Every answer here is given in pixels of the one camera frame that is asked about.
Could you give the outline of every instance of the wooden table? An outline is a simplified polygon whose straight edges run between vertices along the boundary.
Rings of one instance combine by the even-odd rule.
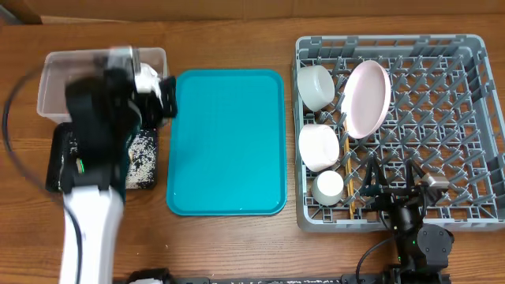
[[[160,136],[159,182],[129,192],[118,235],[114,276],[146,267],[169,267],[176,276],[332,276],[355,270],[361,255],[384,239],[376,234],[308,234],[297,227],[294,127],[290,65],[294,44],[307,35],[475,33],[488,48],[505,106],[505,17],[342,17],[272,21],[204,21],[144,24],[16,26],[0,28],[0,100],[14,82],[55,50],[134,45],[163,47],[171,73],[197,68],[269,68],[284,78],[288,202],[272,217],[182,218],[165,202],[170,130]],[[19,155],[45,178],[55,124],[36,113],[38,80],[11,110],[10,131]],[[57,282],[63,241],[62,209],[26,182],[0,150],[0,282]],[[505,231],[456,233],[450,256],[454,283],[503,283]],[[391,247],[373,253],[362,272],[395,261]]]

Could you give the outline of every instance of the plate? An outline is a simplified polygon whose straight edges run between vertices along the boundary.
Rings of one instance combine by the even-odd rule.
[[[350,74],[344,88],[342,113],[349,136],[361,139],[374,133],[386,118],[391,101],[391,81],[377,62],[362,62]]]

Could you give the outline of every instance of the gray dish rack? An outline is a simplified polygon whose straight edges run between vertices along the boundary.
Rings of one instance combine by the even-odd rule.
[[[350,138],[340,115],[343,89],[353,69],[364,60],[379,62],[391,79],[391,104],[380,129]],[[297,72],[323,65],[335,82],[335,100],[314,113],[303,105]],[[477,35],[305,36],[296,42],[293,112],[296,137],[297,222],[310,232],[385,230],[379,216],[360,196],[366,159],[376,155],[392,187],[405,187],[406,159],[426,171],[445,174],[451,186],[425,222],[449,230],[498,230],[505,227],[505,123],[499,106],[484,41]],[[298,150],[301,127],[332,127],[340,141],[339,172],[354,194],[331,207],[319,205],[310,192],[317,173],[306,168]],[[346,174],[350,159],[352,172]],[[350,213],[354,202],[356,209]]]

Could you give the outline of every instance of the white cup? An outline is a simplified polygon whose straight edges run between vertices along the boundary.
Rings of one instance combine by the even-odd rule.
[[[312,197],[321,205],[337,204],[342,198],[344,180],[340,174],[327,170],[316,177],[312,183]]]
[[[339,139],[328,125],[302,127],[298,137],[298,148],[301,159],[313,172],[333,166],[339,160]]]
[[[311,111],[322,109],[335,97],[333,79],[321,65],[301,68],[297,75],[297,86],[301,100]]]

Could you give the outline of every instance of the wire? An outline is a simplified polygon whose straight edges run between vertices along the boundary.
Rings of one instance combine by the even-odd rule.
[[[40,192],[44,194],[45,196],[49,197],[53,202],[55,202],[57,205],[61,206],[64,211],[66,211],[66,214],[70,217],[72,220],[73,228],[75,230],[76,234],[76,241],[77,241],[77,273],[76,273],[76,284],[80,284],[80,273],[81,273],[81,268],[82,268],[82,235],[80,232],[80,227],[79,223],[77,222],[77,218],[75,214],[72,212],[70,208],[68,208],[65,203],[61,200],[53,198],[53,195],[48,191],[46,188],[45,184],[41,182],[31,172],[19,159],[17,156],[16,152],[12,149],[12,145],[10,143],[10,138],[9,138],[9,129],[8,129],[8,121],[9,121],[9,110],[10,106],[14,101],[14,98],[16,95],[19,93],[19,91],[26,85],[26,83],[31,80],[36,74],[42,70],[44,65],[41,65],[37,67],[36,69],[26,73],[21,79],[19,79],[18,82],[14,85],[14,88],[9,94],[9,97],[6,100],[6,104],[3,109],[3,115],[2,115],[2,135],[3,135],[3,144],[6,147],[7,150],[7,155],[9,156],[10,160],[13,162],[13,164],[16,166],[16,168],[20,171],[21,175],[24,176],[28,181],[30,181],[33,185],[39,188]]]
[[[393,241],[395,238],[396,237],[389,237],[389,238],[381,241],[379,244],[372,246],[367,252],[365,252],[365,254],[361,257],[360,261],[357,263],[357,266],[356,266],[356,283],[357,284],[361,283],[361,280],[360,280],[360,269],[361,269],[361,265],[363,264],[363,261],[365,261],[365,258],[370,253],[372,253],[374,250],[378,249],[381,245],[385,245],[388,242]]]
[[[382,224],[386,227],[386,229],[390,232],[392,232],[393,234],[395,233],[395,231],[390,228],[387,223],[386,223],[386,220],[384,220],[384,214],[383,214],[383,211],[379,211],[379,218],[380,218],[380,221],[382,222]]]
[[[419,223],[422,225],[425,217],[426,217],[426,211],[428,210],[428,200],[426,198],[426,192],[425,192],[425,187],[421,186],[419,188],[419,192],[423,198],[423,209],[421,211],[421,220],[419,220]]]

